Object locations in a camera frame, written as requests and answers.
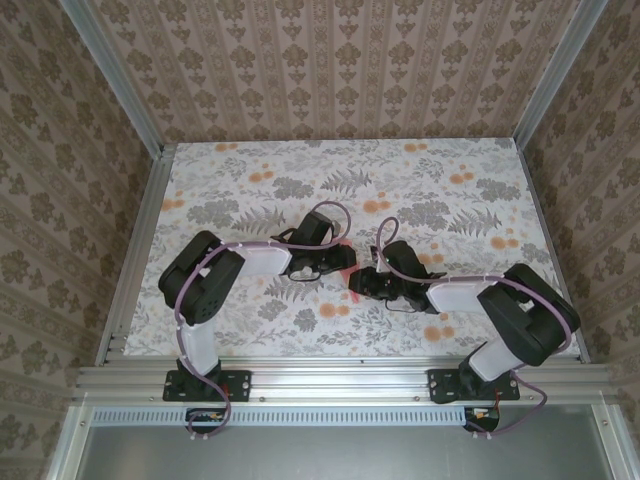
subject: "gray floor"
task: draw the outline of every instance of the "gray floor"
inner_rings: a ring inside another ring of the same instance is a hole
[[[590,412],[547,407],[490,441],[460,427],[235,427],[207,441],[176,427],[94,428],[78,478],[609,479]]]

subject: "patterned wallpaper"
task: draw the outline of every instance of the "patterned wallpaper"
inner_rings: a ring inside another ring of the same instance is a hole
[[[611,0],[525,155],[583,329],[640,445],[640,1]]]
[[[578,0],[92,0],[169,142],[505,137]]]
[[[0,2],[0,478],[46,469],[149,162],[58,3]]]

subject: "wire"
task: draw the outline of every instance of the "wire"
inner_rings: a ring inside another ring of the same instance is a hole
[[[496,411],[498,412],[498,415],[500,415],[500,392],[498,391],[497,388],[496,388],[496,403],[493,406],[493,408],[495,408]]]
[[[403,280],[407,280],[409,282],[415,282],[415,283],[435,284],[435,283],[471,282],[471,281],[473,281],[473,282],[490,281],[490,282],[504,283],[505,285],[508,285],[508,286],[514,288],[515,290],[518,290],[520,292],[523,292],[523,293],[527,294],[532,300],[540,303],[547,310],[549,310],[553,314],[553,316],[556,318],[556,320],[558,320],[558,323],[560,324],[560,326],[562,327],[562,330],[564,332],[565,341],[560,346],[560,348],[558,348],[554,353],[557,354],[557,353],[560,353],[560,352],[564,352],[567,348],[569,348],[569,346],[571,345],[571,328],[569,327],[569,324],[564,319],[562,314],[558,311],[557,308],[555,308],[549,301],[547,301],[540,294],[538,294],[537,292],[531,290],[528,287],[525,287],[524,285],[522,285],[522,284],[520,284],[518,282],[514,282],[513,280],[509,280],[508,278],[500,277],[498,275],[469,275],[469,276],[460,276],[460,277],[430,278],[430,279],[416,278],[416,277],[410,277],[408,275],[405,275],[404,273],[398,271],[397,269],[395,269],[394,267],[389,265],[389,262],[387,261],[387,259],[385,258],[384,254],[382,252],[382,231],[384,230],[384,227],[386,226],[386,224],[389,223],[389,222],[393,222],[394,225],[395,225],[395,228],[394,228],[393,233],[391,234],[391,236],[387,240],[385,240],[384,244],[385,245],[389,244],[396,237],[396,234],[398,233],[398,229],[400,227],[400,222],[398,221],[398,219],[396,217],[387,217],[387,218],[385,218],[382,221],[382,223],[380,224],[380,226],[378,227],[378,232],[376,233],[376,248],[378,249],[378,252],[379,252],[378,258],[380,259],[382,264],[385,267],[387,267],[387,269],[391,273],[393,273],[394,275],[402,278]],[[547,394],[542,389],[540,389],[540,388],[536,387],[535,385],[532,385],[532,384],[530,384],[528,382],[525,382],[516,373],[516,370],[518,368],[522,367],[522,366],[524,366],[524,364],[519,365],[516,368],[514,368],[513,370],[511,370],[511,375],[513,376],[513,378],[515,378],[515,380],[520,382],[525,387],[527,387],[527,388],[529,388],[529,389],[531,389],[531,390],[533,390],[535,392],[538,392],[540,395],[542,395],[542,400],[540,400],[540,403],[538,403],[535,407],[533,407],[529,412],[527,412],[527,414],[524,417],[522,417],[517,422],[515,422],[512,425],[509,425],[507,427],[499,428],[498,430],[495,430],[494,432],[491,432],[491,433],[487,432],[482,427],[474,424],[473,422],[467,421],[468,425],[476,428],[480,433],[483,433],[486,438],[491,438],[491,436],[494,436],[494,435],[501,435],[501,434],[510,432],[511,430],[513,430],[514,428],[518,427],[523,422],[525,422],[531,415],[533,415],[534,413],[538,412],[547,403],[547,399],[548,399]]]
[[[290,272],[288,275],[289,280],[291,280],[292,282],[300,282],[300,283],[315,282],[316,280],[320,280],[320,277],[322,277],[322,273],[320,272],[318,272],[317,275],[313,277],[308,277],[308,278],[296,278],[294,273],[298,273],[298,272]]]
[[[280,243],[280,242],[273,242],[271,240],[269,241],[261,241],[261,242],[234,242],[234,243],[223,243],[221,244],[219,247],[213,249],[211,252],[207,253],[205,255],[205,257],[202,259],[202,261],[200,261],[200,263],[198,263],[196,265],[196,267],[193,269],[193,272],[191,272],[191,274],[189,275],[189,277],[187,278],[187,280],[184,282],[184,285],[182,286],[182,288],[180,289],[180,292],[178,293],[178,297],[176,298],[176,303],[175,303],[175,307],[174,307],[174,317],[176,319],[176,323],[178,324],[178,326],[176,327],[176,338],[178,339],[178,347],[180,348],[180,359],[182,361],[182,364],[185,366],[185,368],[189,371],[189,373],[191,373],[194,377],[196,377],[198,380],[206,383],[207,385],[209,385],[210,387],[212,387],[217,393],[218,395],[220,395],[220,397],[222,398],[222,400],[224,401],[225,404],[225,415],[224,418],[222,419],[222,422],[220,422],[220,424],[218,425],[218,427],[211,432],[210,434],[198,434],[193,430],[193,418],[194,416],[192,416],[189,419],[188,425],[187,425],[187,430],[189,431],[189,433],[191,434],[191,438],[195,439],[197,436],[200,436],[203,439],[207,439],[209,438],[209,436],[213,436],[213,435],[217,435],[218,433],[220,433],[220,431],[225,427],[225,425],[227,425],[227,423],[229,423],[229,420],[231,419],[231,402],[229,401],[229,397],[224,393],[224,391],[218,386],[216,385],[213,381],[209,380],[207,377],[205,377],[204,375],[200,374],[198,372],[198,370],[193,366],[193,363],[191,363],[191,360],[189,359],[188,355],[187,355],[187,350],[184,346],[184,341],[182,339],[182,328],[185,326],[185,321],[182,318],[182,316],[180,315],[180,308],[182,307],[182,302],[184,300],[184,297],[187,293],[187,291],[189,290],[189,287],[191,286],[191,284],[193,283],[193,281],[196,279],[196,277],[200,274],[200,271],[205,268],[206,265],[209,264],[209,262],[218,254],[220,254],[221,252],[223,252],[224,250],[228,250],[231,248],[242,248],[242,247],[273,247],[273,248],[280,248],[282,250],[290,250],[290,249],[295,249],[295,250],[324,250],[327,248],[331,248],[335,245],[338,245],[340,242],[342,242],[344,239],[346,239],[347,235],[349,234],[349,231],[351,230],[351,214],[349,213],[349,210],[347,210],[347,208],[342,205],[339,202],[334,202],[332,200],[325,200],[322,201],[320,203],[318,203],[317,205],[315,205],[311,211],[315,212],[318,208],[324,206],[324,205],[332,205],[335,207],[340,208],[346,218],[347,218],[347,226],[345,228],[344,233],[337,237],[332,239],[329,243],[323,244],[323,245],[290,245],[287,243]]]
[[[416,313],[417,312],[417,310],[403,310],[401,308],[389,308],[389,300],[384,301],[384,308],[386,308],[390,312],[399,312],[399,313]]]

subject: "black mounting bracket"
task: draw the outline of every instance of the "black mounting bracket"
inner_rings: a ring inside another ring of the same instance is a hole
[[[248,402],[251,394],[251,371],[221,370],[215,383],[232,402]],[[222,397],[214,389],[194,378],[188,372],[170,370],[164,384],[162,399],[165,402],[221,402]]]
[[[505,372],[493,382],[486,383],[482,391],[474,393],[464,388],[457,368],[439,368],[427,370],[429,398],[437,404],[456,401],[495,401],[496,393],[501,400],[520,400],[518,383]]]

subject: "floral patterned surface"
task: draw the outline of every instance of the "floral patterned surface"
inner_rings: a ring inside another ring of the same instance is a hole
[[[557,286],[511,139],[182,144],[126,354],[177,354],[173,313],[157,282],[198,231],[267,239],[325,199],[350,210],[360,266],[373,263],[369,246],[380,222],[396,215],[398,238],[428,270],[501,273],[526,262]],[[337,209],[323,213],[344,223]],[[221,355],[463,355],[494,336],[480,314],[387,311],[350,294],[340,273],[313,283],[241,278],[214,321]]]

